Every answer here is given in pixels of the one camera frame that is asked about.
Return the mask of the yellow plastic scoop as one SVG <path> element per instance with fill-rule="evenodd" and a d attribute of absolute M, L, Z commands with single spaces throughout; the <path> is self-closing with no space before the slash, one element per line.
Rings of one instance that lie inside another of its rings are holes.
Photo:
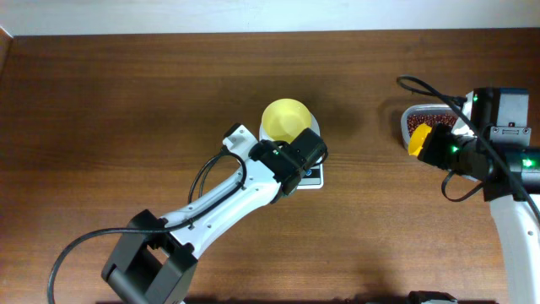
<path fill-rule="evenodd" d="M 424 146 L 425 140 L 432 131 L 432 127 L 422 123 L 416 127 L 413 134 L 410 136 L 408 144 L 408 154 L 418 156 Z"/>

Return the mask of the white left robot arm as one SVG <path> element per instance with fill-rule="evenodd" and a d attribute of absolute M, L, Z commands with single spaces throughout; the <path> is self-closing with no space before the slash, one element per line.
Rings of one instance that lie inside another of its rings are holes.
<path fill-rule="evenodd" d="M 291 142 L 259 140 L 236 123 L 220 154 L 239 169 L 187 206 L 161 217 L 144 210 L 133 217 L 101 271 L 125 303 L 181 303 L 204 251 L 252 211 L 289 196 L 327 153 L 307 128 Z"/>

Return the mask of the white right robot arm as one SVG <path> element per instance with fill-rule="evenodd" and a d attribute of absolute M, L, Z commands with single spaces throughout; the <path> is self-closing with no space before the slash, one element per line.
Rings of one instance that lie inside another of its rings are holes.
<path fill-rule="evenodd" d="M 539 301 L 539 149 L 530 144 L 529 93 L 479 88 L 457 109 L 454 126 L 423 123 L 408 152 L 478 185 L 494 219 L 513 303 Z"/>

